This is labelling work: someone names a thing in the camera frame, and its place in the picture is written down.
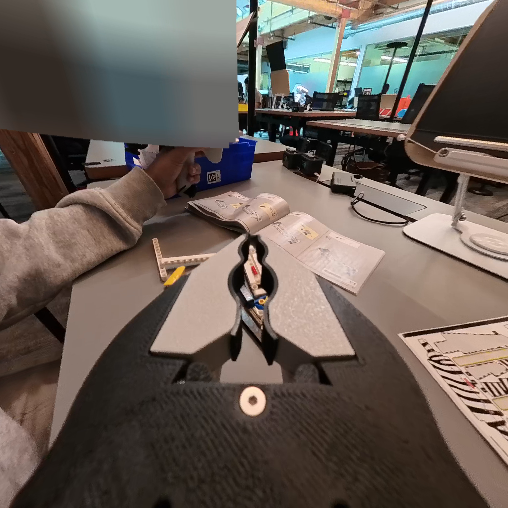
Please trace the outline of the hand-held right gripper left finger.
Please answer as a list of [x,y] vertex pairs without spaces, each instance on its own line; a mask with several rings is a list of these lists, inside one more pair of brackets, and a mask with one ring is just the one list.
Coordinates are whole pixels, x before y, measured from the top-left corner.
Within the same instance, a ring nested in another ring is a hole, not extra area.
[[171,305],[150,352],[204,363],[211,371],[237,360],[242,346],[241,303],[235,279],[243,270],[242,235],[192,270]]

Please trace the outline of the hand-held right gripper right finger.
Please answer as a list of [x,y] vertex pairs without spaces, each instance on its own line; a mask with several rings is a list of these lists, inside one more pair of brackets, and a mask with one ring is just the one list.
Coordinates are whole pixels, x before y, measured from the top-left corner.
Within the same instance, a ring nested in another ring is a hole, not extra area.
[[325,367],[356,353],[316,276],[271,239],[257,236],[264,307],[257,381],[330,382]]

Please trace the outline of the person's left forearm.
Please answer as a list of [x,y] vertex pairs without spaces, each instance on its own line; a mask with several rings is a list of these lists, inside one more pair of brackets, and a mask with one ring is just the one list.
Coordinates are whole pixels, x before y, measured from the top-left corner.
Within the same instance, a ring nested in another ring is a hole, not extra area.
[[142,169],[107,188],[80,190],[17,223],[1,219],[1,329],[41,310],[77,277],[133,247],[164,206]]

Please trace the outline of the pile of small lego parts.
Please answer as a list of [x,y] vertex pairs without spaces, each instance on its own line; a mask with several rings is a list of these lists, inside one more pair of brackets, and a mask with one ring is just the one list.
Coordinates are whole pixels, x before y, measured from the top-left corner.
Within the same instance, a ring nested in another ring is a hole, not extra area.
[[256,296],[251,289],[243,284],[240,288],[240,301],[243,309],[258,320],[263,320],[265,304],[268,301],[266,294]]

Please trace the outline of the lego instruction booklet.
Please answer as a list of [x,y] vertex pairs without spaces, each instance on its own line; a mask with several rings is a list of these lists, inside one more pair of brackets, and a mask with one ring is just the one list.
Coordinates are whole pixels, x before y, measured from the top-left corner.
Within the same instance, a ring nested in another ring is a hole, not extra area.
[[355,295],[385,255],[307,213],[291,212],[282,197],[270,193],[248,198],[229,191],[189,201],[187,209],[222,227],[271,240],[314,274]]

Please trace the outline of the person's left hand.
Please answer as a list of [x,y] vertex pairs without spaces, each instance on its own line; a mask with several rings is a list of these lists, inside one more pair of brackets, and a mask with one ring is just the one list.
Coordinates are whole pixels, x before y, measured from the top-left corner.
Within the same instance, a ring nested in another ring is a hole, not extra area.
[[177,180],[182,172],[185,174],[186,181],[191,185],[199,183],[200,165],[190,162],[188,158],[189,156],[201,157],[204,155],[204,152],[197,148],[164,148],[145,172],[160,189],[163,197],[169,199],[178,194],[180,187],[177,185]]

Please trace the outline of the blue storage bin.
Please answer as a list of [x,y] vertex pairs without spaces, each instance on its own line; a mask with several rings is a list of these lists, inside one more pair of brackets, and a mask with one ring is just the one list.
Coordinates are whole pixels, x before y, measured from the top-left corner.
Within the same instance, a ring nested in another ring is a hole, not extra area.
[[[224,148],[221,159],[213,162],[206,156],[195,157],[200,165],[200,182],[194,187],[186,188],[180,194],[192,198],[196,193],[222,187],[232,183],[246,181],[251,178],[256,141],[239,138]],[[145,169],[159,153],[158,145],[124,143],[125,161],[129,170],[134,167]]]

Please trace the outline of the black floor lamp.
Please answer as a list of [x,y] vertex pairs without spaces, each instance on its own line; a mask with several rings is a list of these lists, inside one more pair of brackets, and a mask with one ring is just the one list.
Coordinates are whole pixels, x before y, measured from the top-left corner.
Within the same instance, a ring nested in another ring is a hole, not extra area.
[[256,87],[256,70],[257,70],[257,49],[255,41],[257,40],[257,13],[258,1],[250,1],[250,13],[255,13],[256,18],[253,19],[249,30],[249,46],[248,46],[248,78],[249,78],[249,101],[247,104],[247,135],[253,137],[255,134],[256,109],[254,105],[254,93]]
[[390,42],[390,43],[387,44],[387,48],[392,50],[392,54],[390,56],[390,63],[389,63],[389,67],[388,67],[388,70],[387,70],[387,73],[386,73],[386,76],[385,76],[384,85],[383,85],[383,89],[382,89],[382,94],[383,95],[388,93],[388,90],[389,90],[389,87],[390,87],[389,84],[388,84],[388,79],[389,79],[389,76],[390,76],[390,72],[391,72],[391,69],[392,69],[392,66],[393,66],[393,62],[394,62],[397,50],[400,49],[400,48],[404,48],[406,46],[407,46],[407,43],[406,42],[402,42],[402,41],[394,41],[394,42]]

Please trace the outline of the cardboard sign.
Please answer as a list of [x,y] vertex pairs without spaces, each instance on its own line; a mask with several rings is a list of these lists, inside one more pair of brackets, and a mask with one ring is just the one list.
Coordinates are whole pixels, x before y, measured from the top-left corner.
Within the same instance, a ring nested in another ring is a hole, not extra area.
[[238,22],[236,22],[236,47],[237,49],[240,47],[243,42],[246,34],[250,30],[251,23],[253,19],[256,18],[255,13],[249,13],[248,16],[242,18]]

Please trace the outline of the black power adapter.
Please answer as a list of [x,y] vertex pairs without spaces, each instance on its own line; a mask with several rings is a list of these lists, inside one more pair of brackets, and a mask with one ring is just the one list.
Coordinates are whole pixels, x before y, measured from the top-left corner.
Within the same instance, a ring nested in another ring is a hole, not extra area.
[[354,179],[353,174],[342,171],[332,173],[330,180],[331,193],[354,197],[356,190],[357,181]]

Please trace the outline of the zebra striped sticker sheet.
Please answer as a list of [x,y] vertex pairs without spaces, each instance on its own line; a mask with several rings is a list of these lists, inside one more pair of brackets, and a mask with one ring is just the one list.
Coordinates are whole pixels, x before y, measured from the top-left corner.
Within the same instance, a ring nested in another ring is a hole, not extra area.
[[399,337],[507,464],[507,316]]

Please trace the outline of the black panel with wooden back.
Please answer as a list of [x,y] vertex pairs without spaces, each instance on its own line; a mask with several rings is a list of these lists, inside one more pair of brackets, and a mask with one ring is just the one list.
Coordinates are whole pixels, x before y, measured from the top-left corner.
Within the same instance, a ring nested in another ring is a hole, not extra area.
[[507,143],[507,1],[494,1],[469,31],[411,125],[407,155],[428,166],[420,154],[442,147],[437,136]]

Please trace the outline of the long white lego beam frame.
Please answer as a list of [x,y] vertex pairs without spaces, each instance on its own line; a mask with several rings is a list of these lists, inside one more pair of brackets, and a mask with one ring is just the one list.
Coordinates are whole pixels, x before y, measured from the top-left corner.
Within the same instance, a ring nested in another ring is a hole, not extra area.
[[168,271],[175,270],[180,266],[187,267],[199,265],[215,255],[214,253],[203,253],[190,256],[163,257],[157,238],[152,239],[152,244],[155,251],[157,268],[162,282],[165,282],[168,279]]

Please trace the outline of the white lego frame red piece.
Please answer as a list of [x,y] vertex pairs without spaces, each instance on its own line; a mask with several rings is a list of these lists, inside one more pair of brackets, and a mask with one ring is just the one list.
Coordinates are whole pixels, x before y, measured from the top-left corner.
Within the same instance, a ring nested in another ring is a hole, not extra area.
[[249,246],[247,261],[244,264],[244,276],[252,290],[261,288],[262,268],[258,263],[257,251],[253,245]]

